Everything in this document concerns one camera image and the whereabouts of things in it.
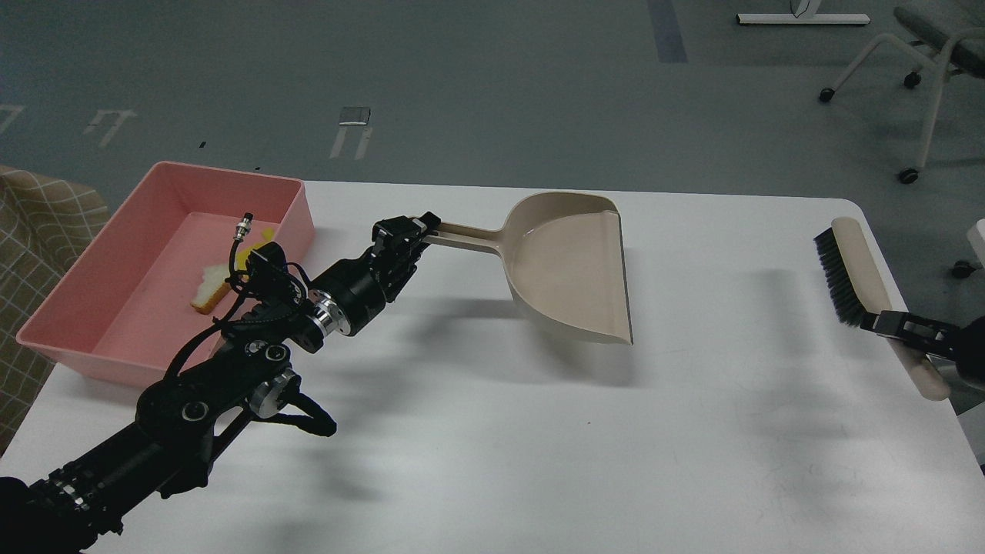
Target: pink tray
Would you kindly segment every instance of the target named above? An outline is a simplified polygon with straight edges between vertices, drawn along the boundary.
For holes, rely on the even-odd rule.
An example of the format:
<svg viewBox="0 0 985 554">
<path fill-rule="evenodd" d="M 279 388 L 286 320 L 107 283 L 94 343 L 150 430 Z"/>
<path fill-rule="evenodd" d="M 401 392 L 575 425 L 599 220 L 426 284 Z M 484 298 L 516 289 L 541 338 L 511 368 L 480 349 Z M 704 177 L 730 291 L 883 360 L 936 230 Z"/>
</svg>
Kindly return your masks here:
<svg viewBox="0 0 985 554">
<path fill-rule="evenodd" d="M 229 258 L 235 224 L 254 215 L 243 246 L 274 240 L 300 260 L 314 237 L 298 179 L 161 162 L 154 165 L 21 328 L 18 342 L 96 379 L 147 386 L 211 315 L 189 306 L 202 268 Z M 228 295 L 215 309 L 225 312 Z M 189 361 L 201 362 L 218 335 Z"/>
</svg>

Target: yellow object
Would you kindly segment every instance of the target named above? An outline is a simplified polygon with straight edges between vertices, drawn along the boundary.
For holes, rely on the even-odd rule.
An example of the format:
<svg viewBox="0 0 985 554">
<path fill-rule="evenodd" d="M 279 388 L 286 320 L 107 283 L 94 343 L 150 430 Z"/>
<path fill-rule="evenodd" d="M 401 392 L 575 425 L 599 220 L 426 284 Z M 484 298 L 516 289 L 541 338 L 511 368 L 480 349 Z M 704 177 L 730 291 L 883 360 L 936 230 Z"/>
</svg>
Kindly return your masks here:
<svg viewBox="0 0 985 554">
<path fill-rule="evenodd" d="M 246 258 L 249 256 L 250 252 L 274 239 L 274 228 L 268 227 L 267 229 L 264 229 L 262 232 L 260 232 L 260 235 L 263 236 L 264 241 L 260 241 L 257 244 L 251 246 L 250 248 L 247 248 L 246 250 L 240 250 L 239 252 L 236 253 L 237 270 L 246 269 Z"/>
</svg>

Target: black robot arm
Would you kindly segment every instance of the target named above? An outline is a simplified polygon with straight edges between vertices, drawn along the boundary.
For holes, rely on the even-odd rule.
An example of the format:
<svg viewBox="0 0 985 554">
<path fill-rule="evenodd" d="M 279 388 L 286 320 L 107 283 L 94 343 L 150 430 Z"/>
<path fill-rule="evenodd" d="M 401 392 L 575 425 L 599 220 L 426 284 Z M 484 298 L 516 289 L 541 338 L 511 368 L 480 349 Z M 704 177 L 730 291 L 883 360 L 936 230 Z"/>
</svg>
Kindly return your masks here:
<svg viewBox="0 0 985 554">
<path fill-rule="evenodd" d="M 230 258 L 250 219 L 247 214 L 237 226 Z M 233 310 L 179 351 L 164 378 L 141 394 L 133 423 L 30 487 L 0 478 L 4 552 L 75 553 L 103 533 L 121 532 L 122 517 L 155 491 L 167 498 L 206 486 L 215 460 L 251 422 L 333 435 L 335 421 L 300 391 L 285 343 L 314 353 L 334 331 L 358 333 L 396 299 L 417 270 L 424 237 L 439 223 L 430 212 L 377 222 L 362 256 L 340 260 L 313 280 L 288 263 L 275 242 L 252 251 L 245 271 L 230 262 L 239 295 Z M 247 298 L 256 306 L 230 320 Z M 182 371 L 214 332 L 222 333 L 223 346 Z M 288 404 L 304 415 L 281 414 Z M 237 407 L 242 411 L 216 436 L 219 416 Z"/>
</svg>

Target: chair seat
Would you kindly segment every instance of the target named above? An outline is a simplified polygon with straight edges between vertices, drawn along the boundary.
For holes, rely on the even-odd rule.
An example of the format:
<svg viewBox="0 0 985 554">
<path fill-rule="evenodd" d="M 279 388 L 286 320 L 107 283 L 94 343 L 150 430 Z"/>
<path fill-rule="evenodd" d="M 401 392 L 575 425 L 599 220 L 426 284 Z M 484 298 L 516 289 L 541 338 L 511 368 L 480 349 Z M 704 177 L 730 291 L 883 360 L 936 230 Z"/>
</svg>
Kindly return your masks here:
<svg viewBox="0 0 985 554">
<path fill-rule="evenodd" d="M 981 0 L 921 0 L 896 7 L 892 14 L 901 25 L 936 50 L 952 35 L 985 27 L 985 2 Z M 978 78 L 985 78 L 985 40 L 962 40 L 951 62 Z"/>
</svg>

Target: brush bristles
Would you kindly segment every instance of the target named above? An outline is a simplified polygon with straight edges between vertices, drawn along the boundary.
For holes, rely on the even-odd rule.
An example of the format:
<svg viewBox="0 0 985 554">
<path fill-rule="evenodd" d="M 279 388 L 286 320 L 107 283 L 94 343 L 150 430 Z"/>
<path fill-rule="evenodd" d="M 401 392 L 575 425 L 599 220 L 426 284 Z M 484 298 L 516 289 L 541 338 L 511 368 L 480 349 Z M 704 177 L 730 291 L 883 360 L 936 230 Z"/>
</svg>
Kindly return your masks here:
<svg viewBox="0 0 985 554">
<path fill-rule="evenodd" d="M 834 230 L 828 229 L 814 238 L 818 246 L 818 256 L 821 257 L 821 267 L 827 278 L 827 291 L 834 303 L 834 311 L 838 320 L 847 325 L 858 327 L 868 311 L 855 294 L 855 288 L 848 277 L 848 270 L 838 250 L 838 241 Z"/>
</svg>

